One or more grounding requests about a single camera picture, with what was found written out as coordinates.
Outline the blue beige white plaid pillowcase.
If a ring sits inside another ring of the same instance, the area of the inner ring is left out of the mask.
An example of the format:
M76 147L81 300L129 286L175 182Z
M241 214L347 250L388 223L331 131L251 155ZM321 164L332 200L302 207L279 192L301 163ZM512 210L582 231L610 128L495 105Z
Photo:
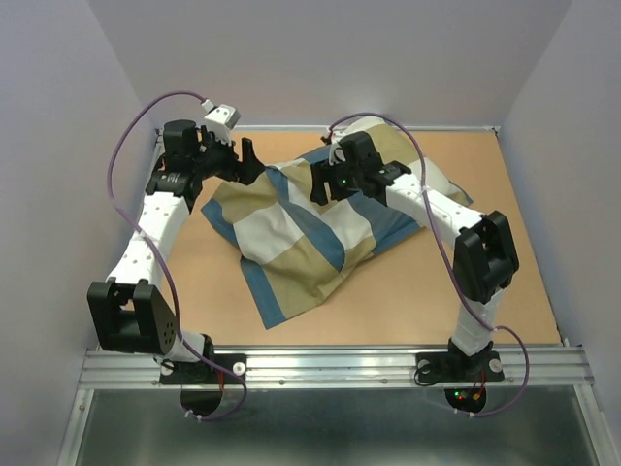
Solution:
M357 192L319 206L311 165L327 146L274 163L250 185L224 182L202 213L241 253L263 325L273 328L323 304L360 263L420 230L411 217Z

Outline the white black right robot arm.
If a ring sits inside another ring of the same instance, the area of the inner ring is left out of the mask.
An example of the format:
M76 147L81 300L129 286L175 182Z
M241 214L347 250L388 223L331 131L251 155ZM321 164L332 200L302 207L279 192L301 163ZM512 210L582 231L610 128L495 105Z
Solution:
M425 356L419 367L447 369L454 380L477 371L501 377L502 363L493 350L496 314L519 268L508 219L498 211L485 215L467 208L427 183L427 163L419 169L381 154L369 133L357 131L337 140L324 136L325 161L311 166L312 202L325 205L356 193L411 217L428 228L436 241L449 278L461 302L448 349Z

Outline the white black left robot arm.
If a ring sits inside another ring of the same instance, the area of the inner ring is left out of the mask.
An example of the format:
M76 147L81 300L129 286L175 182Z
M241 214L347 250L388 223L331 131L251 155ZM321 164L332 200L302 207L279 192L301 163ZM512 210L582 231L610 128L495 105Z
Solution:
M176 365L194 382L217 370L213 344L205 334L182 330L180 301L160 290L172 274L167 257L203 189L218 177L245 185L264 171L248 138L235 150L235 120L208 116L203 125L187 119L167 122L162 152L147 181L139 217L125 215L133 234L121 258L102 282L87 291L87 302L103 350L151 354Z

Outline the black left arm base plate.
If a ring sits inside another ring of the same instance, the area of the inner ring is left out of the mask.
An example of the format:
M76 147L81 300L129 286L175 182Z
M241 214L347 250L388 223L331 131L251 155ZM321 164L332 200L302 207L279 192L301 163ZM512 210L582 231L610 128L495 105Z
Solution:
M233 371L235 364L247 363L244 353L220 353L214 355L214 362ZM165 361L160 365L159 382L163 385L216 385L220 378L212 367L198 362Z

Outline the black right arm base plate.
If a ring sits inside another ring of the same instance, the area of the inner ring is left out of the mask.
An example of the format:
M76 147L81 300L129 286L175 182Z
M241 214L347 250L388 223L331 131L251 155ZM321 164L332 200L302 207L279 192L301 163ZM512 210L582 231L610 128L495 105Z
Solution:
M415 357L415 379L423 386L438 383L502 382L505 379L500 356L483 351L474 356L459 352L421 352Z

